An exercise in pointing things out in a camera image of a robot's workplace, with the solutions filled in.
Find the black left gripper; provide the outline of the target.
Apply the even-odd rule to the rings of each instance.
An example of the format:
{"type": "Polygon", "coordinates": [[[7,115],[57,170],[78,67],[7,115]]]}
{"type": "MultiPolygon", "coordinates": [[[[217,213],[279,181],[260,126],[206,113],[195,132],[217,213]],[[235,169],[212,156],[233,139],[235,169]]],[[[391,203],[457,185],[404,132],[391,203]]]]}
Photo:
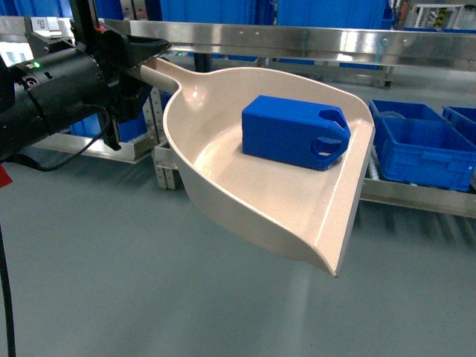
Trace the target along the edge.
{"type": "Polygon", "coordinates": [[[171,43],[115,29],[94,29],[75,45],[25,35],[36,57],[22,63],[22,146],[97,114],[100,138],[118,151],[113,124],[135,119],[151,90],[127,71],[166,53],[171,43]]]}

